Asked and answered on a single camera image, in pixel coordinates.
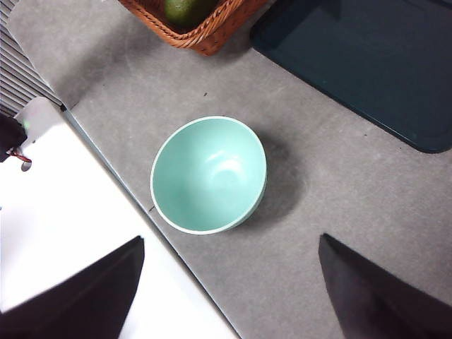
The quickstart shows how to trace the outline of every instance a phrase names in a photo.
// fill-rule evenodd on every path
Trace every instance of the dark teal tray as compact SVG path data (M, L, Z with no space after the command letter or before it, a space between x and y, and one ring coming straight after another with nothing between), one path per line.
M253 46L412 147L452 147L452 5L279 0Z

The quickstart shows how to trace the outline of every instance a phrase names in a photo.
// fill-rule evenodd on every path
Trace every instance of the bowl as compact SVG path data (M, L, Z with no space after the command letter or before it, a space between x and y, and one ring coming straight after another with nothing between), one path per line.
M262 199L266 156L257 135L229 117L204 117L175 131L155 157L150 191L158 213L191 234L245 221Z

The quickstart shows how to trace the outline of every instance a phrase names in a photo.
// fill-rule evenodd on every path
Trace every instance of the green fruit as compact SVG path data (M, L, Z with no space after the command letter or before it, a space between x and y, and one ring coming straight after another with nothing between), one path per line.
M218 0L165 0L165 15L180 28L192 28L208 17Z

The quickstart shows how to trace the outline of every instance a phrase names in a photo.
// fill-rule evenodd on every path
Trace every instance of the wicker basket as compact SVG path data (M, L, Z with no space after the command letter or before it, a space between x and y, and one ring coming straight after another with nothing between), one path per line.
M189 32L177 32L165 22L165 0L119 0L168 44L191 48L203 55L216 53L266 0L222 0L215 10Z

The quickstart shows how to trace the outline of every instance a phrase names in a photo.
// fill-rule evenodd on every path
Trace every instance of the bowl rim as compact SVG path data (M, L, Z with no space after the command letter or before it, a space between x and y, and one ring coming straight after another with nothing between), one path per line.
M160 157L160 154L162 153L163 149L165 149L165 146L182 130L186 129L187 127L193 125L193 124L197 124L201 121L204 120L214 120L214 119L221 119L221 120L229 120L232 121L236 124L239 124L240 126L243 126L248 132L251 133L251 135L257 140L260 151L262 152L263 155L263 159L264 159L264 164L265 167L263 169L264 173L263 173L263 182L261 183L262 189L261 192L259 192L259 194L257 195L257 197L254 199L254 202L245 210L244 213L242 213L239 217L235 218L232 222L227 223L226 225L219 227L219 228L215 228L213 230L206 230L206 231L196 231L196 230L189 230L188 228L179 226L178 224L176 224L175 222L172 222L164 213L163 211L160 209L160 206L158 205L157 199L155 198L155 194L154 194L154 171L155 171L155 165L157 164L157 161ZM247 218L249 218L249 216L256 210L257 206L259 205L259 203L262 200L263 197L263 193L266 189L266 184L267 184L267 158L266 158L266 153L265 150L263 149L262 146L262 142L259 139L259 137L256 135L256 133L246 124L244 124L243 122L241 122L240 120L231 118L231 117L226 117L226 116L221 116L221 115L213 115L213 116L209 116L209 117L202 117L202 118L198 118L198 119L194 119L190 122L188 122L187 124L179 127L175 132L173 132L168 138L167 140L160 146L157 155L155 156L154 162L153 162L153 166L152 169L150 171L150 195L152 197L153 203L155 208L157 209L157 212L159 213L159 215L163 218L164 221L166 221L168 224L170 224L171 226L173 226L174 228L176 228L179 231L185 232L185 233L189 233L189 234L214 234L214 233L219 233L225 230L228 230L230 228L233 228L235 226L238 226L239 224L241 224L242 222L244 222Z

